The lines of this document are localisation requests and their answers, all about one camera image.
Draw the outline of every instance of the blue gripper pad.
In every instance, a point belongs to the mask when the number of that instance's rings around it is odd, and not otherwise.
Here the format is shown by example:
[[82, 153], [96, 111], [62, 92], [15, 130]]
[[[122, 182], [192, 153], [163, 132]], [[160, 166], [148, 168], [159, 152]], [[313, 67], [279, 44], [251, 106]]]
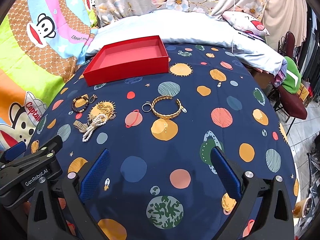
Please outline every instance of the blue gripper pad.
[[241, 183], [216, 147], [212, 148], [210, 158], [229, 197], [239, 201], [242, 197]]
[[7, 149], [5, 151], [4, 158], [8, 162], [12, 162], [15, 158], [17, 158], [19, 155], [24, 153], [26, 149], [27, 149], [26, 144], [23, 141], [21, 141], [17, 143], [15, 146], [12, 146], [11, 148]]
[[90, 199], [93, 196], [93, 193], [97, 189], [97, 186], [99, 185], [99, 182], [106, 172], [109, 164], [110, 152], [108, 149], [104, 149], [82, 180], [79, 194], [79, 198], [82, 201]]

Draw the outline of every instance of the red box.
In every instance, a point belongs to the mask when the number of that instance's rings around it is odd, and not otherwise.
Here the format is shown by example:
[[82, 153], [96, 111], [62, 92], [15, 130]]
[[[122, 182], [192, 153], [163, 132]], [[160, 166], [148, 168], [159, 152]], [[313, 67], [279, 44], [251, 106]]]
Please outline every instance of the red box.
[[93, 86], [168, 72], [167, 51], [159, 36], [150, 36], [103, 46], [84, 70], [83, 76], [88, 86]]

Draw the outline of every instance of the beige curtain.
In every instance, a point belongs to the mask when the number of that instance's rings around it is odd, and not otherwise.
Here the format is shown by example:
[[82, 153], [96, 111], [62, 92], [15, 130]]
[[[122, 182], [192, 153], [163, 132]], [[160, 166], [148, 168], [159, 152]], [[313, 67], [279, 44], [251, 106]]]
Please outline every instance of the beige curtain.
[[266, 37], [270, 47], [277, 50], [278, 41], [290, 31], [300, 46], [307, 34], [306, 0], [268, 0], [263, 23], [270, 33]]

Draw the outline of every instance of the screw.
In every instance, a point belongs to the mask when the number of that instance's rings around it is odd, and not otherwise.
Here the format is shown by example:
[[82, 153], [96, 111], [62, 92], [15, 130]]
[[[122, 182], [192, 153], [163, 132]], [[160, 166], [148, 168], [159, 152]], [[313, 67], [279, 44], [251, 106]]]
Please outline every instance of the screw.
[[252, 178], [252, 177], [253, 177], [253, 172], [252, 172], [252, 171], [246, 171], [246, 172], [245, 172], [245, 175], [246, 175], [248, 178]]
[[281, 182], [281, 181], [282, 181], [282, 177], [279, 176], [279, 175], [277, 175], [277, 176], [276, 176], [276, 180], [279, 181], [279, 182]]
[[44, 182], [45, 182], [45, 177], [41, 177], [41, 178], [39, 179], [39, 182], [40, 182], [40, 183], [44, 183]]
[[76, 177], [76, 173], [75, 172], [70, 172], [69, 174], [68, 174], [68, 178], [69, 179], [74, 179]]

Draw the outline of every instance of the pillow with open mouth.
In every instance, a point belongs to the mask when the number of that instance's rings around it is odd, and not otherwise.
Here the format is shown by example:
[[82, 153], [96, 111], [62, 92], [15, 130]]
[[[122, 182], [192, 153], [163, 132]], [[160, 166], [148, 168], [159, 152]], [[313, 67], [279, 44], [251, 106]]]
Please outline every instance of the pillow with open mouth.
[[270, 35], [265, 26], [250, 14], [244, 12], [225, 11], [222, 17], [236, 30], [257, 36]]

